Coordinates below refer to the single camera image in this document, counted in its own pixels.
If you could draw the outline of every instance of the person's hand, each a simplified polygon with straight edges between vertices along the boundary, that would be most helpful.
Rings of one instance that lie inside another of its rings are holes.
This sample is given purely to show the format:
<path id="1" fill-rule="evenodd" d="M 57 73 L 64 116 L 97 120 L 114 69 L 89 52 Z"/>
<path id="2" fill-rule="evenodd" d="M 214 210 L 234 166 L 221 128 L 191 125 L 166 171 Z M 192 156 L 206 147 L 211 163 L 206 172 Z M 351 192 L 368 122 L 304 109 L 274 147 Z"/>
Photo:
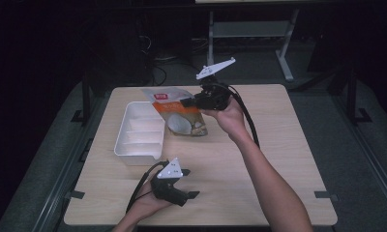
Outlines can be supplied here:
<path id="1" fill-rule="evenodd" d="M 155 197 L 151 189 L 152 177 L 141 187 L 136 201 L 112 231 L 131 232 L 140 220 L 154 215 L 172 203 Z"/>
<path id="2" fill-rule="evenodd" d="M 239 103 L 230 97 L 225 110 L 200 110 L 201 113 L 214 117 L 220 127 L 229 137 L 235 141 L 241 136 L 248 134 L 245 127 L 244 114 Z"/>
<path id="3" fill-rule="evenodd" d="M 172 203 L 158 199 L 151 189 L 151 178 L 142 186 L 139 191 L 136 201 L 130 208 L 130 211 L 134 210 L 138 212 L 143 218 L 148 218 L 155 214 L 157 211 L 172 205 Z"/>

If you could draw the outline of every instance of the person's arm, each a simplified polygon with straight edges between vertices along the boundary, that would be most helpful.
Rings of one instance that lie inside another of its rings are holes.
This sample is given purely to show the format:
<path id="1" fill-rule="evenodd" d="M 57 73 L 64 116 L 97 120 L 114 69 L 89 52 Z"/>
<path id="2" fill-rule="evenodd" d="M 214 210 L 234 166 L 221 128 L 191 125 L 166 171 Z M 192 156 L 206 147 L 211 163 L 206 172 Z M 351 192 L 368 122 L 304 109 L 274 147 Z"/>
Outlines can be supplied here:
<path id="1" fill-rule="evenodd" d="M 137 195 L 137 200 L 130 210 L 122 217 L 112 231 L 132 232 L 141 220 L 152 216 L 157 211 L 170 205 L 172 205 L 172 203 L 155 197 L 154 193 L 151 192 L 151 182 L 148 180 L 142 186 Z"/>
<path id="2" fill-rule="evenodd" d="M 214 117 L 230 139 L 238 146 L 254 189 L 272 230 L 313 231 L 311 221 L 302 201 L 265 158 L 246 130 L 244 116 L 238 102 L 230 99 L 223 111 L 201 110 Z"/>

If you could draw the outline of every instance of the metal frame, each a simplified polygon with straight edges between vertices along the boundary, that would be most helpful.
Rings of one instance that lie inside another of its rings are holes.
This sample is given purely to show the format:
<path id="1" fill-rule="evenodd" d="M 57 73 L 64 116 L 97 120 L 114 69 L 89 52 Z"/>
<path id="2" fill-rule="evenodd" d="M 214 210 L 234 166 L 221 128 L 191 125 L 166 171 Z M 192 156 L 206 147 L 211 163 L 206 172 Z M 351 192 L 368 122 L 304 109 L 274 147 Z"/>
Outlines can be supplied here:
<path id="1" fill-rule="evenodd" d="M 230 38 L 230 37 L 283 37 L 283 45 L 281 49 L 276 50 L 276 55 L 281 65 L 283 75 L 286 81 L 292 82 L 293 75 L 287 65 L 285 54 L 293 34 L 296 24 L 296 19 L 299 10 L 293 11 L 289 21 L 268 21 L 268 22 L 215 22 L 214 12 L 209 14 L 209 39 L 208 39 L 208 56 L 207 64 L 214 64 L 214 38 Z M 249 32 L 244 33 L 243 28 L 248 27 Z"/>

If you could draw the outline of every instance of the gray carpet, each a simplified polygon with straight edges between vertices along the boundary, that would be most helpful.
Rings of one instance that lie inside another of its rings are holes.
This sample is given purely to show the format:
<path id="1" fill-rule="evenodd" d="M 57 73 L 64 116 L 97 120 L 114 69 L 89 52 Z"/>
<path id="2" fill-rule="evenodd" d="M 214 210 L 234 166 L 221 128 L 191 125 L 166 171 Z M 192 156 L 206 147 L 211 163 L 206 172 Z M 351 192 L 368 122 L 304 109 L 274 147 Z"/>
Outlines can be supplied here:
<path id="1" fill-rule="evenodd" d="M 231 56 L 237 60 L 218 73 L 217 78 L 231 85 L 279 83 L 288 89 L 294 88 L 317 75 L 306 72 L 313 46 L 314 43 L 292 43 L 289 47 L 286 57 L 295 77 L 292 83 L 283 78 L 274 44 L 217 54 L 216 63 Z M 198 54 L 193 56 L 191 64 L 185 60 L 173 60 L 158 64 L 158 67 L 166 72 L 164 85 L 196 85 L 194 75 L 205 64 L 205 56 Z M 157 81 L 164 78 L 164 72 L 159 69 L 153 69 L 153 74 Z M 326 79 L 305 92 L 289 93 L 323 182 L 335 196 L 333 204 L 339 217 L 334 228 L 316 227 L 315 231 L 387 231 L 386 194 L 354 135 L 356 130 L 360 130 L 387 173 L 387 115 L 378 105 L 372 90 L 359 82 L 358 107 L 366 108 L 373 122 L 353 127 L 343 113 L 345 95 L 334 97 L 326 92 L 330 80 Z M 108 231 L 111 228 L 69 226 L 60 220 L 68 203 L 66 194 L 83 164 L 79 160 L 86 155 L 87 143 L 89 145 L 95 134 L 108 99 L 109 93 L 104 98 L 92 96 L 92 117 L 82 126 L 71 122 L 74 113 L 82 108 L 81 86 L 72 90 L 3 216 L 0 231 Z M 256 229 L 233 228 L 237 231 Z M 139 230 L 162 231 L 158 228 Z M 232 231 L 227 228 L 197 228 L 195 231 L 199 230 Z"/>

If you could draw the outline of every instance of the orange bag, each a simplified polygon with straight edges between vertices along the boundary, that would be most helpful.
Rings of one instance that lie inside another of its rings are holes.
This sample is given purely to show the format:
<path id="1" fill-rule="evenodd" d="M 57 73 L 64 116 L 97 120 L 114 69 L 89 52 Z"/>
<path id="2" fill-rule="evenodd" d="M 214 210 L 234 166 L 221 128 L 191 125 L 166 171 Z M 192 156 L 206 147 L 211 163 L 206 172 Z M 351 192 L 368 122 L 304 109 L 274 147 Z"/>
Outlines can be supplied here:
<path id="1" fill-rule="evenodd" d="M 195 106 L 184 107 L 180 100 L 194 96 L 183 89 L 142 89 L 147 99 L 166 121 L 175 135 L 203 136 L 208 134 L 202 114 Z"/>

